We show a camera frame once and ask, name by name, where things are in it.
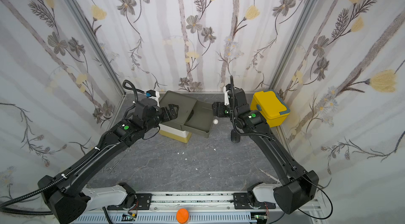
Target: orange bottle cap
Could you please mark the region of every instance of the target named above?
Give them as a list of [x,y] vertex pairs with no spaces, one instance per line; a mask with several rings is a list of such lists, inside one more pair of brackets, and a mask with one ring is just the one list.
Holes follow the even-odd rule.
[[184,208],[177,211],[176,220],[182,224],[186,223],[188,221],[188,211]]

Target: gray marble table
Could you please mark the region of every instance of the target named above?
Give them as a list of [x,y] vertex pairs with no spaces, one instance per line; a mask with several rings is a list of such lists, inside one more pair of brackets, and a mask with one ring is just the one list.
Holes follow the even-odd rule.
[[[223,100],[223,94],[188,95],[209,103]],[[118,118],[123,116],[132,101],[133,94],[127,95]],[[207,139],[193,134],[185,144],[157,134],[149,140],[138,140],[106,165],[114,165],[125,155],[115,167],[114,174],[100,171],[90,180],[88,187],[108,187],[124,181],[135,191],[144,192],[232,191],[245,190],[260,181],[273,183],[259,170],[277,177],[259,147],[249,137],[242,137],[236,144],[231,142],[229,119],[218,120]],[[153,135],[155,130],[149,131],[145,137]]]

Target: yellow container lid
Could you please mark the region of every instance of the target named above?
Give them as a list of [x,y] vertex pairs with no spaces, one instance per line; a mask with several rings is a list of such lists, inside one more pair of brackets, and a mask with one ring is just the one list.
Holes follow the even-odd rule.
[[276,119],[290,113],[290,109],[273,90],[256,92],[253,99],[260,105],[260,108],[257,107],[257,109],[261,111],[267,119]]

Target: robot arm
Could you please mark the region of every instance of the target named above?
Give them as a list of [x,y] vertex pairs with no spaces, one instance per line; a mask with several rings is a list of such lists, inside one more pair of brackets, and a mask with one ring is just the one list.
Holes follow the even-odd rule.
[[84,186],[109,161],[126,150],[145,132],[157,127],[159,123],[177,118],[174,105],[158,107],[153,99],[142,99],[136,103],[131,119],[123,119],[105,134],[100,151],[81,169],[66,177],[72,168],[89,158],[91,151],[71,167],[55,177],[44,176],[38,181],[43,188],[55,180],[62,182],[42,192],[42,197],[61,224],[67,224],[78,218],[83,212],[106,205],[121,205],[130,208],[136,203],[135,191],[122,183],[109,188],[88,189]]
[[[231,118],[230,111],[233,109],[236,126],[242,129],[244,134],[249,135],[259,146],[275,169],[282,186],[273,188],[273,196],[279,207],[285,213],[290,214],[314,198],[315,186],[317,186],[319,178],[314,171],[307,172],[287,152],[271,132],[265,117],[259,111],[250,110],[245,92],[242,89],[234,90],[235,99],[232,100],[232,96],[228,92],[232,87],[231,84],[226,86],[225,102],[213,104],[214,116]],[[231,138],[232,141],[238,142],[240,135],[232,130]],[[258,205],[257,196],[254,195],[254,192],[253,189],[253,193],[248,195],[253,206]]]

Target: floral wallpaper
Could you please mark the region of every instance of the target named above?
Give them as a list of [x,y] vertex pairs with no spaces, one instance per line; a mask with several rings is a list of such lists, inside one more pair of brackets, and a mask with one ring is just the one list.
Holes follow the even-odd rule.
[[77,2],[120,80],[197,92],[267,89],[306,0]]
[[[402,223],[405,0],[318,0],[276,84],[328,222]],[[317,194],[324,214],[327,198]]]
[[[6,201],[89,151],[122,95],[63,0],[0,1],[0,201]],[[93,10],[93,23],[105,17]],[[34,197],[16,207],[45,206]]]

